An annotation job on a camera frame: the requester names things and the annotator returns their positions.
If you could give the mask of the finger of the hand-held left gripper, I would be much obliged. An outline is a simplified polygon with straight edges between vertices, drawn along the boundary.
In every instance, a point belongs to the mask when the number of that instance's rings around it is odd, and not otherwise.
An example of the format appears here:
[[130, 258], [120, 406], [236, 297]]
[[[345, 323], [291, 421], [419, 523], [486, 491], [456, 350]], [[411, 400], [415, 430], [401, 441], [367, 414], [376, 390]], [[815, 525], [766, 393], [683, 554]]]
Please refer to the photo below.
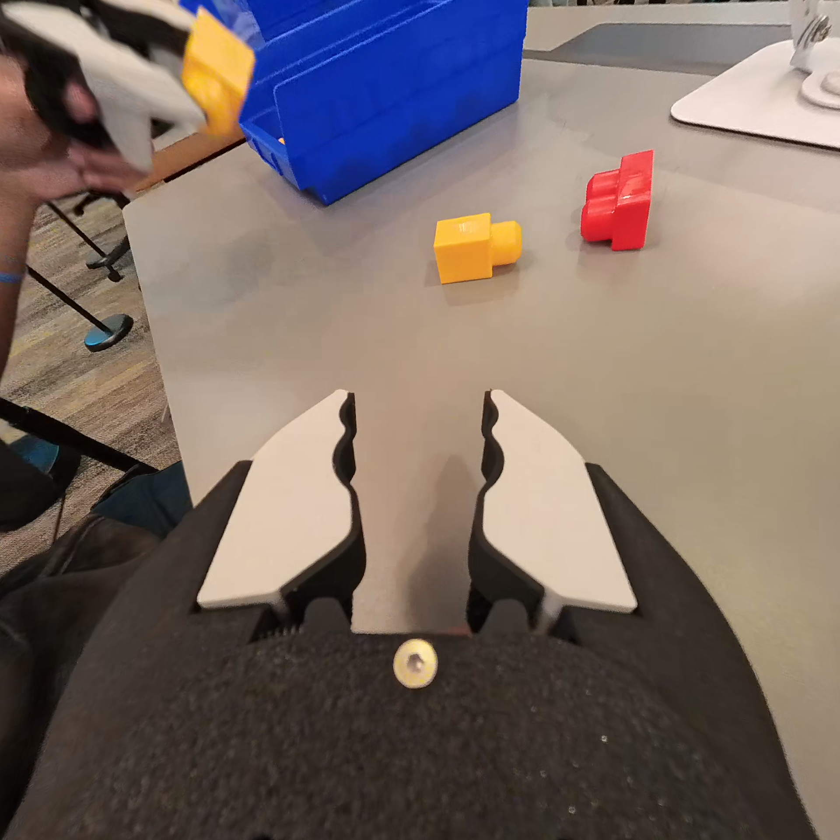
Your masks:
[[181, 82], [129, 47], [88, 33], [79, 42], [79, 63], [105, 127], [206, 124], [204, 111]]

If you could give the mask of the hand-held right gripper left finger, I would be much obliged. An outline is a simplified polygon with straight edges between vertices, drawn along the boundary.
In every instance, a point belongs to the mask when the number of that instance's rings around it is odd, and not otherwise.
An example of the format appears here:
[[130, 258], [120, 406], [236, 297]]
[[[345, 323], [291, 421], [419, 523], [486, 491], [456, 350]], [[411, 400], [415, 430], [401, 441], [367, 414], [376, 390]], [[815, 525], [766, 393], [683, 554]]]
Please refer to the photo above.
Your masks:
[[355, 474], [355, 396], [326, 396], [275, 432], [250, 461], [196, 603], [264, 606], [285, 626], [333, 599], [352, 619], [365, 572]]

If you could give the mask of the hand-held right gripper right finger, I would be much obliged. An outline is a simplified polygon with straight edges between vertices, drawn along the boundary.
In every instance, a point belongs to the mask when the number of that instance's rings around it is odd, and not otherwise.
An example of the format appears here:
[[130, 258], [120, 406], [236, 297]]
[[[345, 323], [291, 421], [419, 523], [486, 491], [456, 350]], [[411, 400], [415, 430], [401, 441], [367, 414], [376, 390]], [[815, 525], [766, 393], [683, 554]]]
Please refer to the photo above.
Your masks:
[[484, 395], [484, 479], [469, 535], [466, 620], [518, 602], [550, 633], [566, 607], [632, 614], [628, 579], [587, 463], [549, 423], [499, 389]]

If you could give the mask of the yellow one-stud toy block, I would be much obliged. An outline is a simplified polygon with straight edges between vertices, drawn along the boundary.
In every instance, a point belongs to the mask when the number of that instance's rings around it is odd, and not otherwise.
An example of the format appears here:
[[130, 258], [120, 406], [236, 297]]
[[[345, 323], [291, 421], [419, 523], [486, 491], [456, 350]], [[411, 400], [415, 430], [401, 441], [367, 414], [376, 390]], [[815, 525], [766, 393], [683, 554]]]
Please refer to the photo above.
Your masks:
[[493, 223], [490, 213], [437, 222], [434, 253], [441, 284], [493, 277], [497, 267], [515, 264], [522, 255], [518, 222]]
[[185, 42], [182, 84], [203, 111], [205, 133], [222, 137], [238, 129], [256, 64], [254, 51], [204, 7]]

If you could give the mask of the blue plastic bin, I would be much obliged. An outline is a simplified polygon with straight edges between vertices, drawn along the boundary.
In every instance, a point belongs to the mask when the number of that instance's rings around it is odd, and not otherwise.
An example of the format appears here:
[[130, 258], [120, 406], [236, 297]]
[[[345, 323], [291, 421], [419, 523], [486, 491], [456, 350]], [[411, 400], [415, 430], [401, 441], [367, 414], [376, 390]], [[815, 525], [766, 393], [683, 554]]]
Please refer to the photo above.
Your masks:
[[518, 100], [525, 1], [185, 2], [245, 15], [248, 146], [330, 205]]

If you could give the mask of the red two-stud toy block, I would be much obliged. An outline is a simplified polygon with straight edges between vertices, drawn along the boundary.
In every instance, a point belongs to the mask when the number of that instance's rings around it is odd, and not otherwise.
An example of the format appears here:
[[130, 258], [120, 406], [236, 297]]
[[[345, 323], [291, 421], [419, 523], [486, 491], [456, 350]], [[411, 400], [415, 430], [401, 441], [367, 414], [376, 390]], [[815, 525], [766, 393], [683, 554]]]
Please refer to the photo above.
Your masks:
[[625, 155], [618, 168], [595, 173], [585, 189], [581, 236], [609, 242], [613, 251], [645, 246], [653, 191], [655, 152]]

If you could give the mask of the person's left forearm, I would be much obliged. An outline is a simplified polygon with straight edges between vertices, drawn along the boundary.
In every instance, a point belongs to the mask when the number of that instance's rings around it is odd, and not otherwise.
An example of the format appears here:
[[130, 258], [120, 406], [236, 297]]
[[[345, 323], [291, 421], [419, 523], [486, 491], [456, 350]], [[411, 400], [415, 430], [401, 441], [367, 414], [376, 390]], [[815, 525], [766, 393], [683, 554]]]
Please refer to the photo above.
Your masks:
[[[30, 198], [2, 194], [1, 270], [26, 270], [29, 240], [38, 205]], [[14, 339], [19, 286], [1, 284], [1, 373], [5, 372]]]

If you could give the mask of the person's left hand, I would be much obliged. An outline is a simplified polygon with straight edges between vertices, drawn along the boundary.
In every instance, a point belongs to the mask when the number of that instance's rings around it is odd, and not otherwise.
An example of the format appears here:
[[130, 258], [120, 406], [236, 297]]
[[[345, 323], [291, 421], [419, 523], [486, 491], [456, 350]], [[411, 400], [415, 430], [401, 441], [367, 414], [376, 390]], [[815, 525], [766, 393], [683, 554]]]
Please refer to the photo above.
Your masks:
[[118, 152], [92, 149], [48, 129], [27, 99], [23, 68], [2, 57], [2, 228], [30, 224], [46, 201], [87, 189], [119, 193], [144, 177]]

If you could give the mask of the wooden edged table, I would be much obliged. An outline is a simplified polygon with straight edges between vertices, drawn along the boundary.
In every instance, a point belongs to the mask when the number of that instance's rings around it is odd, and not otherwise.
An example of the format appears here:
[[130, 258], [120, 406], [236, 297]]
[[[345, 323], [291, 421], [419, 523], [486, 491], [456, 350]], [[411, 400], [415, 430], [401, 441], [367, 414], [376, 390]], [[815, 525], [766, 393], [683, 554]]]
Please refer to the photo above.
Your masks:
[[162, 146], [152, 154], [152, 168], [126, 195], [134, 198], [173, 180], [245, 142], [241, 129], [225, 136], [193, 133]]

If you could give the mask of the person's blue jeans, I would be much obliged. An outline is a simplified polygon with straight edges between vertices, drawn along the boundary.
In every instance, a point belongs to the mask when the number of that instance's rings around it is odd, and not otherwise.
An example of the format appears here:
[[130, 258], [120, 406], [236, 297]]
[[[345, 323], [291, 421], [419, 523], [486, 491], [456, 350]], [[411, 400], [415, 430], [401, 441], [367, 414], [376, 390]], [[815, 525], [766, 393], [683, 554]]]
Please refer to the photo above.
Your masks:
[[126, 478], [109, 488], [91, 513], [165, 539], [193, 510], [183, 462]]

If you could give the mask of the black metal bar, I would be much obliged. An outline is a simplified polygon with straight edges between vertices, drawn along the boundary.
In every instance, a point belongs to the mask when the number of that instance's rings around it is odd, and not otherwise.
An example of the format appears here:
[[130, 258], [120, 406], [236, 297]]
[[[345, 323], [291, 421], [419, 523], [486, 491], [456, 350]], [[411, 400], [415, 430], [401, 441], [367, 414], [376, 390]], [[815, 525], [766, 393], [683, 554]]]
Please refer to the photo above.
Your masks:
[[75, 428], [42, 412], [18, 406], [1, 398], [1, 418], [20, 432], [35, 436], [50, 444], [66, 447], [79, 455], [96, 460], [112, 469], [136, 475], [149, 475], [159, 470], [130, 455], [84, 435]]

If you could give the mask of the black round base stand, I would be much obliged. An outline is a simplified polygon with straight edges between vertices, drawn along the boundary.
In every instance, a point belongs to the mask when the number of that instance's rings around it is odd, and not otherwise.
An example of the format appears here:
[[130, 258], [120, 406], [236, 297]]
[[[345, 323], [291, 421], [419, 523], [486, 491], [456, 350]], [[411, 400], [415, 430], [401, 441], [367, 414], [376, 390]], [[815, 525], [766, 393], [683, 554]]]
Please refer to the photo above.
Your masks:
[[32, 280], [88, 322], [90, 329], [85, 336], [84, 346], [90, 353], [107, 350], [130, 334], [133, 328], [133, 320], [129, 315], [118, 313], [105, 319], [99, 319], [82, 307], [80, 303], [69, 297], [63, 290], [44, 278], [36, 269], [26, 266], [26, 270]]

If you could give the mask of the teal round base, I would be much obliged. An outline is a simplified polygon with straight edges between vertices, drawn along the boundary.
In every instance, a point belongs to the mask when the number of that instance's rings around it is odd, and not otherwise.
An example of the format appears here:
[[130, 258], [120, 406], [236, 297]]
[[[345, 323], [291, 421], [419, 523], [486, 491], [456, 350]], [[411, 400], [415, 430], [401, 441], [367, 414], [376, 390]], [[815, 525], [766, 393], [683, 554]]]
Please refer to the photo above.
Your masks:
[[81, 457], [69, 447], [25, 435], [1, 443], [1, 533], [37, 520], [63, 496]]

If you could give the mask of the white stand with wooden board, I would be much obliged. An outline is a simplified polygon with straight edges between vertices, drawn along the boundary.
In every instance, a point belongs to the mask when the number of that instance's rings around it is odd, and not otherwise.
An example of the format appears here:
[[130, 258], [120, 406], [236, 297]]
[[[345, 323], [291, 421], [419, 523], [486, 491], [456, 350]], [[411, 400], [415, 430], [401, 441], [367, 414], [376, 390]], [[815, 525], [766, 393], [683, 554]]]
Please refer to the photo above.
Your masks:
[[839, 150], [838, 22], [818, 1], [790, 1], [791, 38], [750, 57], [678, 100], [685, 125]]

